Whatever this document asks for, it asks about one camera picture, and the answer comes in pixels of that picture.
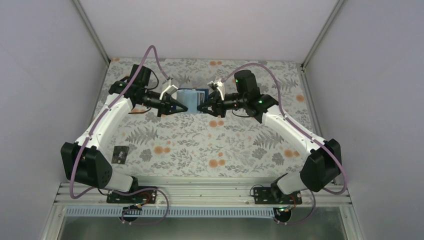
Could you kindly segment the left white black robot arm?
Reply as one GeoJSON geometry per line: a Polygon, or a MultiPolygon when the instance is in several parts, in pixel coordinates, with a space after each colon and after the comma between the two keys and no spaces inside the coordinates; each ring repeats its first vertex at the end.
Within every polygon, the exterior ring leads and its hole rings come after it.
{"type": "Polygon", "coordinates": [[[133,65],[129,76],[111,85],[104,106],[87,130],[75,142],[63,144],[60,153],[69,181],[125,194],[136,190],[137,179],[113,170],[111,158],[103,153],[119,124],[136,105],[156,109],[158,117],[188,111],[173,97],[177,87],[170,82],[162,92],[148,88],[153,73],[148,67],[133,65]]]}

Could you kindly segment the black credit card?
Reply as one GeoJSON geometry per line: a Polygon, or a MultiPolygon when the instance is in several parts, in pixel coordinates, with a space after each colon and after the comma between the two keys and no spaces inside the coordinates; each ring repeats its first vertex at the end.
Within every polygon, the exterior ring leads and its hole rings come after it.
{"type": "Polygon", "coordinates": [[[121,164],[121,165],[125,164],[128,153],[129,153],[129,149],[130,148],[126,145],[116,145],[113,148],[111,163],[121,164]]]}

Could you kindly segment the blue leather card holder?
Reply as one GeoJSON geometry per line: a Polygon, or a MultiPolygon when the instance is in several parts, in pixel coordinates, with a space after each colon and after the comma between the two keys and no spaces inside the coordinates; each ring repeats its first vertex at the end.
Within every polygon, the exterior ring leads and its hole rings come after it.
{"type": "Polygon", "coordinates": [[[179,88],[172,97],[187,107],[186,115],[202,114],[197,109],[198,105],[208,100],[209,90],[207,88],[179,88]]]}

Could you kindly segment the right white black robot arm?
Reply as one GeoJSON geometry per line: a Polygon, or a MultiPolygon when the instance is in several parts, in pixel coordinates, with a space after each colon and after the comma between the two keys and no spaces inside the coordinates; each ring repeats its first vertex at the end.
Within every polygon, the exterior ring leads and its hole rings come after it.
{"type": "Polygon", "coordinates": [[[294,147],[305,160],[302,169],[277,178],[272,187],[284,195],[306,189],[317,193],[342,174],[341,146],[335,139],[325,140],[284,112],[275,98],[260,92],[250,70],[237,71],[234,78],[235,93],[226,93],[221,80],[211,81],[208,85],[213,92],[197,109],[222,118],[228,110],[243,109],[248,117],[273,129],[294,147]]]}

